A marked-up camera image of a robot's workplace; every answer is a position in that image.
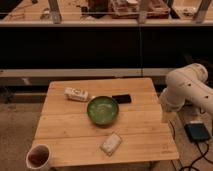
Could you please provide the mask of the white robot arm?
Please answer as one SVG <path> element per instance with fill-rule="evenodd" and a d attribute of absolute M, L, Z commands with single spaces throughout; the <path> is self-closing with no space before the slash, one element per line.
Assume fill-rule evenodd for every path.
<path fill-rule="evenodd" d="M 207 79 L 208 71 L 199 63 L 170 71 L 165 77 L 166 87 L 159 97 L 163 110 L 177 112 L 185 101 L 190 101 L 213 119 L 213 88 L 205 84 Z"/>

